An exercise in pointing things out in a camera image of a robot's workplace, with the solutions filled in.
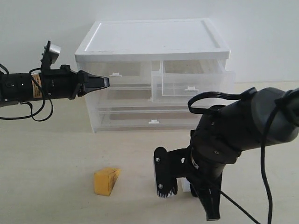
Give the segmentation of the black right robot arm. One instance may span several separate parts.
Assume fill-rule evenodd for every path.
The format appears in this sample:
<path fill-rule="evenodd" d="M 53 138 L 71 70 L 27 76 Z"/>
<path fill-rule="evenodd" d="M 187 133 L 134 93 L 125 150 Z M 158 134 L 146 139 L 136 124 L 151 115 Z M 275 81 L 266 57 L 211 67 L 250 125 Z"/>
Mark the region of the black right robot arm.
<path fill-rule="evenodd" d="M 260 170 L 272 222 L 273 199 L 265 168 L 267 146 L 293 141 L 299 134 L 299 91 L 250 88 L 240 94 L 208 91 L 192 97 L 188 109 L 201 115 L 191 134 L 190 162 L 198 171 L 203 193 L 222 195 L 224 167 L 242 152 L 260 149 Z"/>

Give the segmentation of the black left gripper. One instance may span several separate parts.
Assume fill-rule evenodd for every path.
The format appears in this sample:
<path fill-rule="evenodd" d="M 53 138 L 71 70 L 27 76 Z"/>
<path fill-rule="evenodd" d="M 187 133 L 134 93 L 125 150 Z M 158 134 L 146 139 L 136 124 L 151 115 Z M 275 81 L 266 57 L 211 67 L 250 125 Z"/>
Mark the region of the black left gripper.
<path fill-rule="evenodd" d="M 90 74 L 86 71 L 73 71 L 69 65 L 59 69 L 43 69 L 41 72 L 43 90 L 51 99 L 74 99 L 90 92 L 109 87 L 109 78 Z"/>

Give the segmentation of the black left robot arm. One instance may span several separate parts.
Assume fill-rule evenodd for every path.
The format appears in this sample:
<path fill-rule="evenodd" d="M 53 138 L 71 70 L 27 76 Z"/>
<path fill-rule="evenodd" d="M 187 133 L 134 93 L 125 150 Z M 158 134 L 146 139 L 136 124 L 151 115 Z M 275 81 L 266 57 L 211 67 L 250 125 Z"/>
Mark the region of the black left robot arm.
<path fill-rule="evenodd" d="M 69 99 L 82 97 L 90 92 L 110 86 L 109 78 L 73 71 L 69 65 L 59 69 L 47 69 L 38 73 L 14 73 L 0 75 L 0 106 L 23 102 Z"/>

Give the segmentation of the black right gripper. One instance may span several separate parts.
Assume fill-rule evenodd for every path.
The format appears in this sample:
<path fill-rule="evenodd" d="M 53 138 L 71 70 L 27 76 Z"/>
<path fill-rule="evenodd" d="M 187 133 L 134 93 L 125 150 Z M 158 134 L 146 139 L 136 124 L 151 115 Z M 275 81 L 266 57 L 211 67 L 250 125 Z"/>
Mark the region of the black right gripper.
<path fill-rule="evenodd" d="M 243 127 L 243 107 L 240 105 L 216 105 L 214 115 L 202 115 L 190 140 L 192 165 L 204 179 L 212 182 L 190 184 L 191 194 L 197 197 L 207 221 L 220 216 L 220 190 L 224 167 L 236 163 L 242 153 L 240 134 Z"/>

